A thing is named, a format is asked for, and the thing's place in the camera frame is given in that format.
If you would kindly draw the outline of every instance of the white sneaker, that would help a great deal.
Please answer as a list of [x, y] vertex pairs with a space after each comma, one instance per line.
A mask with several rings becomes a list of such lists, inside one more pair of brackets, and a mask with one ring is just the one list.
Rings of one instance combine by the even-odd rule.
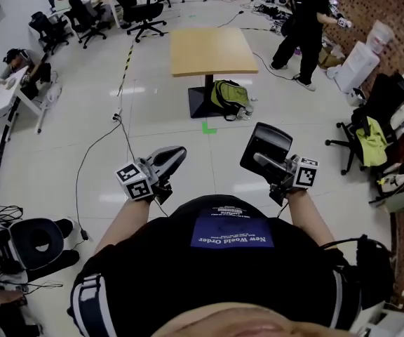
[[274, 66], [272, 66], [272, 63], [269, 64], [269, 67], [271, 68], [271, 70], [275, 70], [275, 71], [277, 71], [277, 70], [286, 70], [288, 68], [288, 66], [285, 65], [285, 66], [281, 67], [280, 69], [276, 69]]
[[313, 84], [306, 85], [306, 84], [300, 82], [299, 81], [299, 76], [300, 76], [300, 74], [297, 74], [297, 75], [294, 76], [295, 82], [297, 82], [300, 86], [305, 87], [306, 90], [316, 91], [316, 87]]

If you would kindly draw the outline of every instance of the black t-shirt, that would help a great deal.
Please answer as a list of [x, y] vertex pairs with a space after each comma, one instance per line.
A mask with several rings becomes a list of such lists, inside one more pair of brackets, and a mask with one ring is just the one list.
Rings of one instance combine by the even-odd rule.
[[75, 285], [95, 273], [118, 336], [149, 337], [183, 312], [222, 302], [330, 326], [336, 303], [330, 255], [231, 196], [200, 197], [147, 223], [90, 258]]
[[317, 13], [329, 15], [329, 0], [298, 0], [296, 22], [307, 33], [321, 33], [322, 24], [317, 20]]

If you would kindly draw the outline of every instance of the table base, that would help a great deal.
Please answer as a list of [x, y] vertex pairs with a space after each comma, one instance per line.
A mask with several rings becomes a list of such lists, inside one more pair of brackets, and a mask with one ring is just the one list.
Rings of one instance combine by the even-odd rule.
[[216, 110], [216, 106], [211, 102], [212, 90], [213, 75], [205, 76], [204, 87], [191, 87], [188, 89], [189, 115], [192, 119], [223, 116]]

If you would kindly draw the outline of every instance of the white tiled floor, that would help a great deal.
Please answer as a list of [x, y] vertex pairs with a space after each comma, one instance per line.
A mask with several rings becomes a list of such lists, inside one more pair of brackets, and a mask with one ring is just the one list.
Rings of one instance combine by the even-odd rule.
[[[221, 25], [242, 9], [240, 4], [249, 2], [187, 1], [173, 4], [171, 11], [163, 13], [168, 19], [163, 31]], [[269, 28], [269, 21], [246, 11], [230, 25]], [[251, 49], [269, 63], [281, 38], [263, 31], [245, 30], [244, 34]], [[123, 30], [112, 29], [108, 35], [107, 40], [92, 41], [87, 50], [72, 40], [53, 57], [52, 65], [63, 84], [62, 95], [46, 115], [39, 136], [34, 134], [32, 115], [21, 110], [4, 154], [0, 204], [22, 206], [28, 218], [76, 217], [76, 174], [90, 144], [115, 126], [111, 117], [118, 103], [116, 92], [133, 40]], [[172, 78], [169, 51], [169, 35], [147, 37], [135, 44], [122, 102], [122, 117], [135, 155], [146, 156], [167, 145], [183, 145], [188, 150], [187, 159], [171, 180], [174, 194], [163, 205], [167, 213], [192, 198], [218, 193], [233, 194], [269, 217], [276, 216], [279, 206], [268, 197], [269, 187], [264, 179], [239, 166], [253, 126], [262, 121], [294, 138], [290, 154], [320, 161], [311, 195], [336, 238], [366, 233], [389, 245], [389, 217], [368, 205], [368, 178], [357, 166], [348, 176], [341, 176], [346, 152], [324, 145], [326, 138], [344, 138], [335, 122], [348, 120], [351, 108], [322, 71], [314, 73], [317, 91], [312, 93], [293, 81], [273, 77], [257, 59], [258, 74], [226, 77], [247, 87], [250, 95], [258, 99], [252, 119], [209, 119], [208, 126], [217, 128], [217, 133], [204, 135], [201, 125], [206, 120], [189, 118], [187, 100], [187, 89], [202, 86], [203, 80]], [[291, 78], [298, 67], [299, 58], [294, 57], [289, 70], [281, 73]], [[31, 308], [49, 336], [79, 336], [65, 312], [69, 291], [76, 273], [126, 200], [114, 177], [115, 169], [126, 160], [126, 141], [118, 129], [90, 151], [83, 165], [78, 188], [79, 213], [93, 241], [79, 246], [82, 259], [78, 265], [45, 279], [63, 282], [63, 289], [40, 290], [29, 297]], [[151, 218], [162, 215], [156, 206], [152, 208]], [[283, 212], [282, 218], [289, 220], [288, 211]], [[75, 232], [69, 244], [73, 246], [79, 238]], [[346, 251], [347, 256], [353, 258], [352, 251]]]

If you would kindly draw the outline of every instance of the green backpack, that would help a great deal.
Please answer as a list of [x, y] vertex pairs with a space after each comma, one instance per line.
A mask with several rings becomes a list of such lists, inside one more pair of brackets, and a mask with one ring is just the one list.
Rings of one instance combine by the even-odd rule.
[[230, 80], [216, 80], [211, 93], [211, 101], [219, 107], [220, 113], [228, 121], [236, 120], [242, 107], [250, 106], [247, 89]]

